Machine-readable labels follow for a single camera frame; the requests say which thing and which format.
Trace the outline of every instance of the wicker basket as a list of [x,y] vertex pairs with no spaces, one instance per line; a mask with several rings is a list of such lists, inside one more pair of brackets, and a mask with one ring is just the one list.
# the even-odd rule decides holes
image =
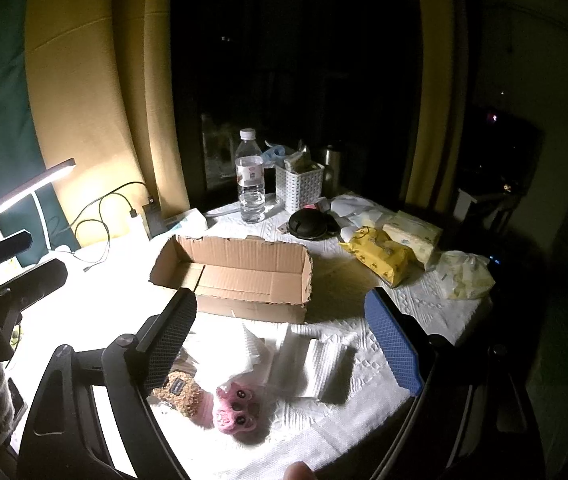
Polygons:
[[321,196],[323,166],[317,164],[317,170],[295,174],[284,168],[275,167],[275,193],[277,200],[284,203],[289,213],[300,210],[306,204],[312,204]]

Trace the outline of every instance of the blue gripper pad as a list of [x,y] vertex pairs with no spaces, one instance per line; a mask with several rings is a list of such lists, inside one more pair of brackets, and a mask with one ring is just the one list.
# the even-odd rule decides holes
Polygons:
[[424,387],[425,378],[420,373],[419,356],[407,332],[420,339],[426,338],[426,334],[414,318],[412,321],[417,324],[417,329],[422,332],[423,337],[415,333],[414,326],[405,326],[405,318],[408,316],[399,311],[383,289],[378,291],[374,288],[366,294],[364,313],[395,380],[402,388],[406,388],[411,396],[417,397]]

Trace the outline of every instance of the small label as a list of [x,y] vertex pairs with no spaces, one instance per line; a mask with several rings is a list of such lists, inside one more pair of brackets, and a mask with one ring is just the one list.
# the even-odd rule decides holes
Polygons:
[[258,186],[263,178],[263,165],[235,166],[237,169],[237,184],[242,187]]
[[175,382],[171,385],[170,392],[173,395],[179,395],[181,391],[186,386],[186,382],[181,379],[176,379]]

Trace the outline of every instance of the yellow wet wipes package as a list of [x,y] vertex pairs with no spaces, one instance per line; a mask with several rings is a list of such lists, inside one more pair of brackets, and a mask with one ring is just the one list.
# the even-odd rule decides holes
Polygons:
[[394,242],[382,230],[362,227],[349,243],[340,243],[342,248],[381,276],[391,286],[397,286],[414,258],[413,250]]

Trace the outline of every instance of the open cardboard box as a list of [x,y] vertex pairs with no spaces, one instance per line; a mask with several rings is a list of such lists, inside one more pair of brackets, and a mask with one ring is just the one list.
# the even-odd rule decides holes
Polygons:
[[311,271],[308,250],[300,244],[175,236],[161,249],[149,280],[190,288],[200,312],[302,323]]

